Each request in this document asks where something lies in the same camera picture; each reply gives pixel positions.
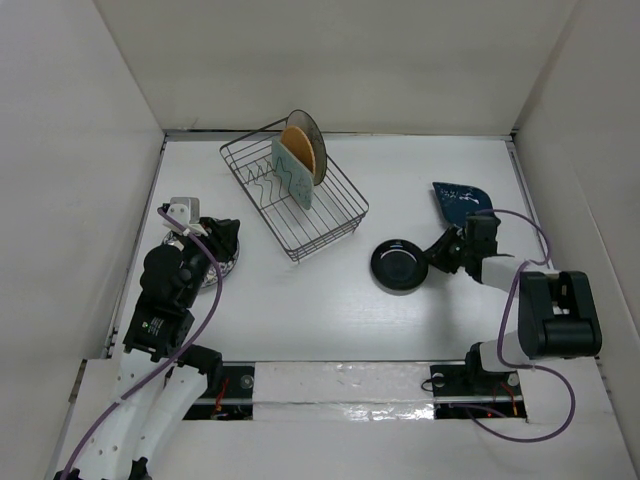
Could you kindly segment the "blue floral white plate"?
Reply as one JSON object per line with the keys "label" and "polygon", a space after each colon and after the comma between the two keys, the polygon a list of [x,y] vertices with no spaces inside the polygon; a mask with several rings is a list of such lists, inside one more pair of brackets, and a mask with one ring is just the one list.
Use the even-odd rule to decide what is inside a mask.
{"label": "blue floral white plate", "polygon": [[[176,234],[175,232],[167,233],[162,240],[163,245],[171,245],[171,246],[174,246],[175,244],[180,242],[181,240],[179,239],[179,235]],[[220,267],[222,278],[225,278],[234,269],[235,265],[237,264],[239,255],[240,255],[240,247],[237,247],[235,253],[233,254],[230,260],[219,261],[219,267]],[[213,287],[217,283],[218,283],[218,275],[216,273],[214,266],[210,265],[204,277],[202,287],[204,289],[207,289],[209,287]]]}

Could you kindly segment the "dark blue leaf plate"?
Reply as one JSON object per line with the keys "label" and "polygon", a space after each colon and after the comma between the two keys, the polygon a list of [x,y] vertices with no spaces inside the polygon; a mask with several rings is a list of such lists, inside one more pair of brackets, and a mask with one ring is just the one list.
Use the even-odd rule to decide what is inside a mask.
{"label": "dark blue leaf plate", "polygon": [[455,227],[464,228],[470,214],[493,209],[489,195],[478,187],[446,182],[432,186],[443,218]]}

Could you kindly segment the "light green rectangular plate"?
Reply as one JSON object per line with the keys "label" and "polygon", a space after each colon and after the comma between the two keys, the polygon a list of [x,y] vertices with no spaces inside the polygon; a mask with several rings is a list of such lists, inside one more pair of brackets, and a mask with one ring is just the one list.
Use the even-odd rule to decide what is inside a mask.
{"label": "light green rectangular plate", "polygon": [[279,141],[271,143],[271,163],[282,186],[304,210],[310,210],[313,201],[313,175]]}

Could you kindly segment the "woven bamboo round plate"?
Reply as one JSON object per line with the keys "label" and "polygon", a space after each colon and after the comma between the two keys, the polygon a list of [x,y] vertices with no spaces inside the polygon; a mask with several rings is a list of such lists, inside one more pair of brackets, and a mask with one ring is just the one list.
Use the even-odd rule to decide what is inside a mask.
{"label": "woven bamboo round plate", "polygon": [[315,175],[315,153],[309,138],[300,127],[286,127],[281,133],[280,142],[310,171],[312,175]]}

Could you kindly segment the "beige plate with tree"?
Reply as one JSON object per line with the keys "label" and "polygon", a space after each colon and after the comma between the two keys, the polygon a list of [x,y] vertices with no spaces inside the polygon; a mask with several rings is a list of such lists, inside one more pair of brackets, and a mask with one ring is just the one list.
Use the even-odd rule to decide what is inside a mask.
{"label": "beige plate with tree", "polygon": [[314,152],[314,184],[320,185],[328,170],[328,155],[321,130],[315,120],[304,110],[293,110],[287,117],[286,126],[299,127],[310,141]]}

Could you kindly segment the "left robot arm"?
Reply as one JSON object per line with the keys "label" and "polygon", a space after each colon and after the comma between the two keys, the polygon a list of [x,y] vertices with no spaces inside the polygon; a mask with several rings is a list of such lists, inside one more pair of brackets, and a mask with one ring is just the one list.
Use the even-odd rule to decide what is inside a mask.
{"label": "left robot arm", "polygon": [[168,220],[174,240],[150,250],[123,341],[109,406],[73,450],[58,479],[149,479],[184,415],[222,387],[222,356],[196,345],[191,308],[208,274],[238,257],[240,223]]}

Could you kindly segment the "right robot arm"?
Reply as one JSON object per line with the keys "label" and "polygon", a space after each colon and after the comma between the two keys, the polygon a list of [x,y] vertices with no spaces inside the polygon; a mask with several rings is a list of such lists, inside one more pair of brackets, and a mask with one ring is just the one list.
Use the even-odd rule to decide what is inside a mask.
{"label": "right robot arm", "polygon": [[498,251],[499,210],[470,213],[426,252],[429,264],[501,290],[507,300],[496,339],[472,345],[461,365],[436,365],[427,380],[437,396],[479,396],[518,370],[549,359],[596,356],[602,333],[588,276],[548,268],[546,259]]}

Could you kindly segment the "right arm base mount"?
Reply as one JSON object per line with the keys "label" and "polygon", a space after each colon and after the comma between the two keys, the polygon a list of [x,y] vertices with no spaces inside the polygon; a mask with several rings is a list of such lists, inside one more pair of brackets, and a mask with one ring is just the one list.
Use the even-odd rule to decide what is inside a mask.
{"label": "right arm base mount", "polygon": [[461,363],[434,364],[420,387],[432,395],[437,420],[527,417],[515,371],[471,375]]}

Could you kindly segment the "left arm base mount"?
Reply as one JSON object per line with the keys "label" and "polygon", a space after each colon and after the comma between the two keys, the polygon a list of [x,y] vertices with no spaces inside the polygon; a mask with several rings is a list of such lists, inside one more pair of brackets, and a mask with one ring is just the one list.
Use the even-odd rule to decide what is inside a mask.
{"label": "left arm base mount", "polygon": [[254,363],[225,363],[215,390],[198,398],[184,416],[186,421],[244,421],[253,418]]}

